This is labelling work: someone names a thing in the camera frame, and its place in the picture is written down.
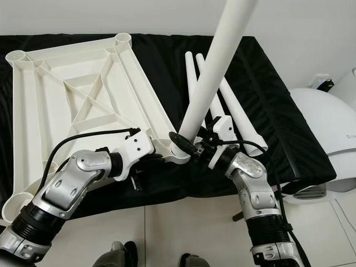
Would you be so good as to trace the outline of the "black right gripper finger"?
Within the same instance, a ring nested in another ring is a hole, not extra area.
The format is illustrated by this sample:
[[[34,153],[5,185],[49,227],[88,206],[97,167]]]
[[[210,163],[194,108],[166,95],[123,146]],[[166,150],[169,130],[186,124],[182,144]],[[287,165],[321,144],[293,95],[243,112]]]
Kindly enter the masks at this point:
[[[178,147],[194,147],[194,142],[176,132],[170,132],[170,139]]]

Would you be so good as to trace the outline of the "grey robot foot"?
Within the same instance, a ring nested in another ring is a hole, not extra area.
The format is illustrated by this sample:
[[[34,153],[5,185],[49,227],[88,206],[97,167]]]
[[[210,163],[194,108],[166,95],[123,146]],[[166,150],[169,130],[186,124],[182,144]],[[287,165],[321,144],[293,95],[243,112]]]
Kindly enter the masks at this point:
[[[181,256],[179,267],[210,267],[210,265],[198,255],[186,253]]]
[[[138,267],[138,264],[138,249],[134,241],[114,241],[110,251],[102,254],[92,267]]]

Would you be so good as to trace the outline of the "grey robot left foot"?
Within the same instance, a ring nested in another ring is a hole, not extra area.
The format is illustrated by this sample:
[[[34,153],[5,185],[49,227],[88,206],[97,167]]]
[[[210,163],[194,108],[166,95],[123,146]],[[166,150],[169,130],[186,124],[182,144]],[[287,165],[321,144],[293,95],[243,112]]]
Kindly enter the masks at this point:
[[[134,241],[114,241],[110,251],[102,254],[92,267],[138,267],[138,264],[138,249]]]

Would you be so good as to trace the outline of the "grey robot right foot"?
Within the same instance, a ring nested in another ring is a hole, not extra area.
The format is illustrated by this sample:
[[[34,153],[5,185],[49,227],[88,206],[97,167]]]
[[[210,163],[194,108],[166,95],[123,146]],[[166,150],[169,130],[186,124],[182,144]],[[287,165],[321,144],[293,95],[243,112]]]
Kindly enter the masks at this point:
[[[181,256],[179,267],[210,267],[210,265],[198,255],[186,253]]]

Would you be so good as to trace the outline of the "white plastic children table top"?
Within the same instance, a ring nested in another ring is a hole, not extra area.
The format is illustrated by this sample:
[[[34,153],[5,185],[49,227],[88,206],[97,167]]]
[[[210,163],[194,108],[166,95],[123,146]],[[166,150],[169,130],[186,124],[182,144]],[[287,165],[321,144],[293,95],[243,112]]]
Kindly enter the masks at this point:
[[[185,36],[41,34],[0,37],[3,138],[11,138],[12,176],[3,186],[10,223],[50,175],[78,150],[128,146],[122,128],[140,128],[170,155],[187,105],[177,76]]]

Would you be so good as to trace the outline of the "black cloth table cover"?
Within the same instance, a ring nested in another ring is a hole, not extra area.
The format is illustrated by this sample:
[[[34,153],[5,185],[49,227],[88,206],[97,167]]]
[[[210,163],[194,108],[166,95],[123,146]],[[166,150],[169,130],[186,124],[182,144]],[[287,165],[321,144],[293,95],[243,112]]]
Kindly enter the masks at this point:
[[[206,52],[210,36],[132,34],[132,48],[170,121],[178,127],[188,107],[185,74],[186,51]],[[242,38],[225,74],[229,85],[256,131],[269,145],[270,183],[318,185],[336,177],[312,130],[305,121],[272,62],[255,37]],[[75,219],[138,206],[159,205],[186,197],[219,197],[236,194],[224,176],[195,165],[165,164],[139,175],[141,190],[129,181],[118,181],[87,193]]]

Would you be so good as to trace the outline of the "wall socket with black plug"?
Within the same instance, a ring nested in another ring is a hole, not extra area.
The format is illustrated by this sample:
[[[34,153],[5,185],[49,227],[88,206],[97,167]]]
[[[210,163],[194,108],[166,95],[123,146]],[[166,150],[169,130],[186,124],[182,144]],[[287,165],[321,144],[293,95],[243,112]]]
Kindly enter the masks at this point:
[[[311,82],[312,89],[323,92],[329,92],[334,86],[335,82],[329,74],[316,74]]]

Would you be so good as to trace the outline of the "white dome appliance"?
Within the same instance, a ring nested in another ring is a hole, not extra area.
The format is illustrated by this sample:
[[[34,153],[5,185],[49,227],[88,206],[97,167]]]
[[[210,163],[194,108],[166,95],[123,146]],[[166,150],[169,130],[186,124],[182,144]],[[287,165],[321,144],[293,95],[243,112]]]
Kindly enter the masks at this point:
[[[287,195],[285,201],[294,205],[315,204],[356,192],[356,111],[327,92],[310,88],[293,88],[289,92],[328,155],[336,177]]]

